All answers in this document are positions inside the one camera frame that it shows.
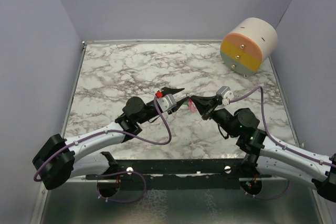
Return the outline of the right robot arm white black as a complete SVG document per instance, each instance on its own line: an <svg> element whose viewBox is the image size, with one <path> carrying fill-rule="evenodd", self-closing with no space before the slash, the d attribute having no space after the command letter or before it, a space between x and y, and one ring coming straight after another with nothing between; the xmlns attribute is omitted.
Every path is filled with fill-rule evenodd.
<svg viewBox="0 0 336 224"><path fill-rule="evenodd" d="M246 154L241 171L246 177L270 175L296 180L317 191L326 200L335 202L335 156L318 155L287 144L258 128L260 121L249 108L231 114L218 97L193 95L203 120L211 119L230 137L237 138L237 146Z"/></svg>

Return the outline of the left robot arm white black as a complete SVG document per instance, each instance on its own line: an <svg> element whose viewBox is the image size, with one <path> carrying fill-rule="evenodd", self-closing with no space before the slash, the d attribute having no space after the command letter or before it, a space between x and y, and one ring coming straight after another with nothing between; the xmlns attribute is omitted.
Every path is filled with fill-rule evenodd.
<svg viewBox="0 0 336 224"><path fill-rule="evenodd" d="M99 153L93 156L92 153L133 138L158 145L158 142L139 136L142 131L140 124L162 117L164 112L176 112L189 100L189 97L184 97L176 101L173 95L178 92L180 89L162 88L148 103L139 97L131 97L122 114L98 130L68 138L60 134L51 136L32 160L36 169L33 180L52 190L76 176L99 174L104 179L112 178L116 166L109 162L107 155Z"/></svg>

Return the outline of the pink key tag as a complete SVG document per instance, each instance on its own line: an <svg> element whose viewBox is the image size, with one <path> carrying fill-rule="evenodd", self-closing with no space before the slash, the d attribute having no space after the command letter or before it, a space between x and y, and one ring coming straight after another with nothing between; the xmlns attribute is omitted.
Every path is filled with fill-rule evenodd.
<svg viewBox="0 0 336 224"><path fill-rule="evenodd" d="M192 102L192 107L189 108L189 110L190 110L192 113L194 113L194 112L196 111L196 107L195 107L195 105L194 105L194 103L193 103L192 100L191 100L191 102Z"/></svg>

